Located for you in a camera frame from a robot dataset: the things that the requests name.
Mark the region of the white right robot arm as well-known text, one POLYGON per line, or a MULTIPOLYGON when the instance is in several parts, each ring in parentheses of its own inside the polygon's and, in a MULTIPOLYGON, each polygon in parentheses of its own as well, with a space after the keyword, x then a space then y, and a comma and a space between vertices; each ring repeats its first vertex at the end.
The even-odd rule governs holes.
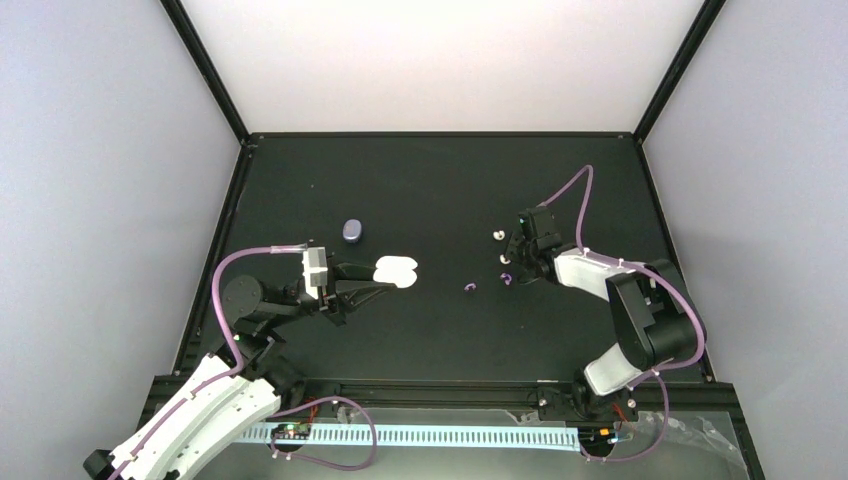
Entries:
POLYGON ((628 262, 566 243, 545 206, 518 215, 501 255, 523 282, 545 280, 605 301, 613 345, 578 370, 569 392, 578 417, 594 420, 628 388, 662 367, 686 367, 704 353, 706 332, 676 267, 667 260, 628 262))

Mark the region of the white earbud charging case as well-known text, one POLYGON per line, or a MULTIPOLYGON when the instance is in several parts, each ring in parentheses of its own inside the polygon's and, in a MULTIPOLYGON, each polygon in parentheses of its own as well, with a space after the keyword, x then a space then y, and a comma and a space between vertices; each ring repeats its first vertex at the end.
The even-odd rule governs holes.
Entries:
POLYGON ((408 256, 383 256, 375 263, 373 280, 399 289, 409 288, 417 281, 417 267, 418 262, 408 256))

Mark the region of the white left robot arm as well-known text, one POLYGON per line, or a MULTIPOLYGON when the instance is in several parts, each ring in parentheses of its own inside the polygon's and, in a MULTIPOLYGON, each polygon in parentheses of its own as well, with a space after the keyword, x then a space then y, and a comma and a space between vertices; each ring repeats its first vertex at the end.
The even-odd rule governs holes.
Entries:
POLYGON ((416 279, 414 270, 381 259, 375 267, 313 268, 285 286, 249 275, 229 281, 219 304, 233 344, 206 355, 133 436, 92 452, 85 471, 92 479, 192 479, 258 422, 281 412, 312 420, 320 404, 307 397, 277 328, 314 315, 342 325, 347 314, 416 279))

